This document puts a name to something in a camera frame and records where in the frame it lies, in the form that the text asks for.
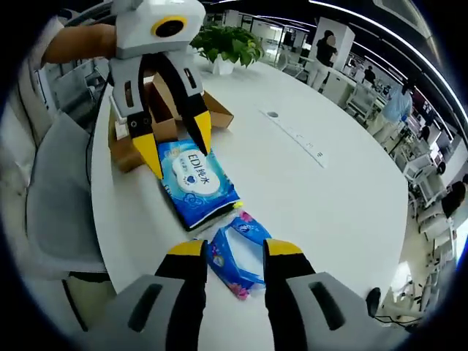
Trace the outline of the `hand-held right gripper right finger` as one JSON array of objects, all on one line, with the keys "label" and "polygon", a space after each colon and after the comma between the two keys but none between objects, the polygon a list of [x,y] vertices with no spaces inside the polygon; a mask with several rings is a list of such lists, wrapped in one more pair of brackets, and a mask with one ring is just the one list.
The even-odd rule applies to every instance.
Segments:
[{"label": "hand-held right gripper right finger", "polygon": [[328,273],[316,272],[288,241],[263,244],[265,306],[276,350],[369,350],[365,303]]}]

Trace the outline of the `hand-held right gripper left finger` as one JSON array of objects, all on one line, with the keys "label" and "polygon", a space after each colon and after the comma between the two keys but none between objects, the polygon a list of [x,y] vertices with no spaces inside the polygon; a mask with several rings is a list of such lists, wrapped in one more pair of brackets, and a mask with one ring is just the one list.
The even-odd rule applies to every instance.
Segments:
[{"label": "hand-held right gripper left finger", "polygon": [[174,246],[152,275],[128,285],[105,320],[106,350],[196,350],[203,310],[208,243]]}]

